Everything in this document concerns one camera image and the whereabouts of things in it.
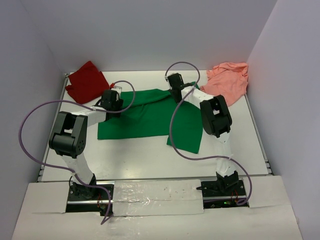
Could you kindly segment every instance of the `purple cable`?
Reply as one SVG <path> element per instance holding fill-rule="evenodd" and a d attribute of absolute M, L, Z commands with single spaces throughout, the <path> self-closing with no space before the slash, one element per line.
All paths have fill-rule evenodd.
<path fill-rule="evenodd" d="M 181 106 L 181 104 L 184 102 L 184 100 L 190 95 L 192 94 L 192 92 L 195 90 L 195 87 L 196 85 L 198 84 L 198 82 L 200 81 L 200 72 L 199 72 L 199 69 L 193 65 L 192 63 L 190 62 L 187 62 L 187 61 L 177 61 L 175 63 L 173 63 L 172 65 L 169 66 L 169 68 L 166 70 L 165 72 L 165 75 L 164 77 L 166 78 L 167 77 L 167 74 L 168 74 L 168 71 L 176 64 L 188 64 L 188 65 L 191 65 L 192 67 L 195 68 L 195 70 L 197 71 L 198 73 L 198 78 L 196 80 L 196 82 L 194 83 L 193 85 L 193 88 L 191 91 L 189 91 L 183 98 L 182 100 L 178 103 L 178 105 L 176 106 L 173 114 L 172 114 L 172 117 L 171 117 L 171 121 L 170 121 L 170 127 L 169 127 L 169 137 L 170 137 L 170 141 L 171 141 L 171 145 L 173 147 L 173 149 L 175 150 L 175 152 L 185 158 L 185 159 L 188 159 L 188 160 L 193 160 L 193 161 L 198 161 L 198 160 L 206 160 L 206 159 L 215 159 L 215 158 L 219 158 L 219 159 L 228 159 L 232 162 L 234 162 L 235 164 L 237 164 L 245 173 L 245 175 L 247 176 L 248 180 L 249 180 L 249 185 L 250 185 L 250 191 L 249 191 L 249 194 L 248 194 L 248 197 L 245 198 L 245 199 L 241 199 L 240 201 L 238 201 L 236 204 L 238 206 L 241 206 L 241 205 L 244 205 L 248 202 L 248 200 L 250 199 L 251 197 L 251 194 L 252 194 L 252 181 L 251 181 L 251 178 L 249 176 L 249 173 L 245 170 L 245 168 L 239 163 L 237 162 L 236 160 L 234 160 L 233 158 L 231 157 L 228 157 L 228 156 L 219 156 L 219 155 L 216 155 L 216 156 L 205 156 L 205 157 L 188 157 L 188 156 L 185 156 L 183 155 L 181 152 L 179 152 L 179 150 L 177 149 L 175 143 L 174 143 L 174 139 L 173 139 L 173 135 L 172 135 L 172 128 L 173 128 L 173 124 L 174 124 L 174 120 L 175 120 L 175 116 L 177 114 L 177 111 L 179 109 L 179 107 Z"/>
<path fill-rule="evenodd" d="M 126 81 L 126 80 L 120 80 L 120 81 L 116 81 L 114 82 L 114 84 L 117 84 L 117 83 L 127 83 L 131 86 L 132 88 L 132 91 L 133 91 L 133 97 L 132 97 L 132 101 L 131 103 L 129 104 L 129 106 L 127 106 L 125 109 L 122 109 L 122 110 L 119 110 L 119 111 L 108 111 L 108 110 L 101 110 L 101 109 L 97 109 L 97 111 L 99 112 L 106 112 L 106 113 L 110 113 L 110 114 L 117 114 L 117 113 L 122 113 L 124 111 L 126 111 L 128 108 L 131 107 L 131 105 L 134 103 L 135 101 L 135 98 L 136 98 L 136 91 L 135 91 L 135 88 L 134 86 Z M 29 116 L 35 111 L 37 110 L 38 108 L 41 108 L 42 106 L 44 105 L 47 105 L 47 104 L 52 104 L 52 103 L 68 103 L 68 104 L 74 104 L 74 105 L 77 105 L 77 106 L 80 106 L 80 107 L 83 107 L 85 109 L 88 109 L 88 110 L 94 110 L 92 109 L 91 107 L 88 107 L 88 106 L 85 106 L 85 105 L 82 105 L 82 104 L 79 104 L 79 103 L 76 103 L 76 102 L 73 102 L 73 101 L 69 101 L 69 100 L 53 100 L 53 101 L 47 101 L 47 102 L 44 102 L 42 104 L 40 104 L 39 106 L 36 106 L 33 110 L 31 110 L 23 119 L 21 125 L 20 125 L 20 128 L 19 128 L 19 133 L 18 133 L 18 139 L 19 139 L 19 144 L 20 144 L 20 147 L 22 149 L 22 151 L 33 161 L 35 161 L 36 163 L 40 164 L 40 165 L 44 165 L 46 167 L 51 167 L 51 168 L 56 168 L 56 169 L 64 169 L 64 170 L 68 170 L 70 171 L 71 173 L 74 174 L 74 177 L 79 181 L 79 183 L 81 183 L 83 186 L 86 186 L 86 187 L 89 187 L 89 188 L 94 188 L 94 189 L 102 189 L 104 190 L 107 195 L 108 195 L 108 199 L 109 199 L 109 203 L 108 203 L 108 207 L 107 207 L 107 210 L 106 210 L 106 213 L 104 215 L 104 218 L 101 222 L 101 225 L 104 224 L 106 221 L 108 221 L 113 215 L 109 216 L 108 217 L 108 214 L 110 212 L 110 207 L 111 207 L 111 196 L 110 196 L 110 193 L 109 191 L 103 187 L 103 186 L 98 186 L 98 185 L 88 185 L 86 183 L 84 183 L 79 177 L 78 175 L 76 174 L 76 171 L 73 170 L 72 168 L 69 168 L 69 167 L 65 167 L 65 166 L 58 166 L 58 165 L 52 165 L 52 164 L 48 164 L 48 163 L 45 163 L 45 162 L 42 162 L 42 161 L 39 161 L 38 159 L 36 159 L 34 156 L 32 156 L 28 150 L 26 149 L 23 141 L 22 141 L 22 129 L 27 121 L 27 119 L 29 118 Z"/>

